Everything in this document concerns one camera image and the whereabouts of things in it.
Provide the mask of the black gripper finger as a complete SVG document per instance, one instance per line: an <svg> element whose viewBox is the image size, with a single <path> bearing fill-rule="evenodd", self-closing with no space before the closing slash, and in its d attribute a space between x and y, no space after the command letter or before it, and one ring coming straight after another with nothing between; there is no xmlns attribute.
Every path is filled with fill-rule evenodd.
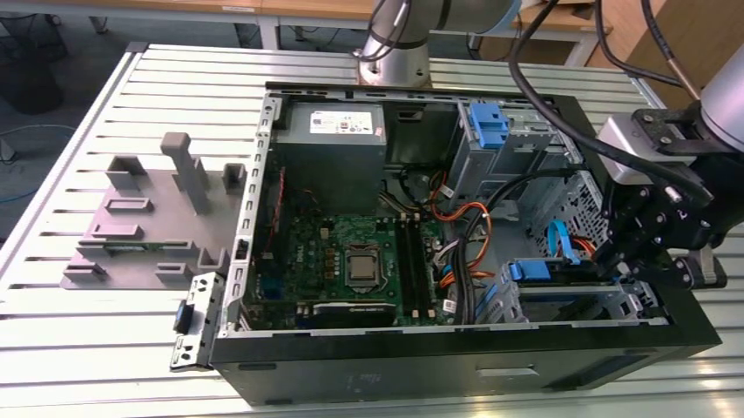
<svg viewBox="0 0 744 418"><path fill-rule="evenodd" d="M598 266L650 262L661 253L654 241L668 223L660 196L650 185L609 183L604 191L602 216L606 240L596 250Z"/></svg>
<svg viewBox="0 0 744 418"><path fill-rule="evenodd" d="M617 269L633 280L668 287L693 285L684 261L673 260L660 232L621 230L614 235Z"/></svg>

